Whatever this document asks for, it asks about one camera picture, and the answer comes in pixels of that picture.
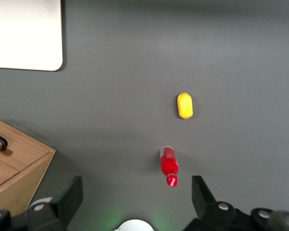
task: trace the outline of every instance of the black handle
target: black handle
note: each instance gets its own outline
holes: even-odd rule
[[[0,151],[4,151],[6,150],[6,148],[8,147],[8,142],[6,139],[4,139],[2,136],[0,136],[0,142],[2,144]]]

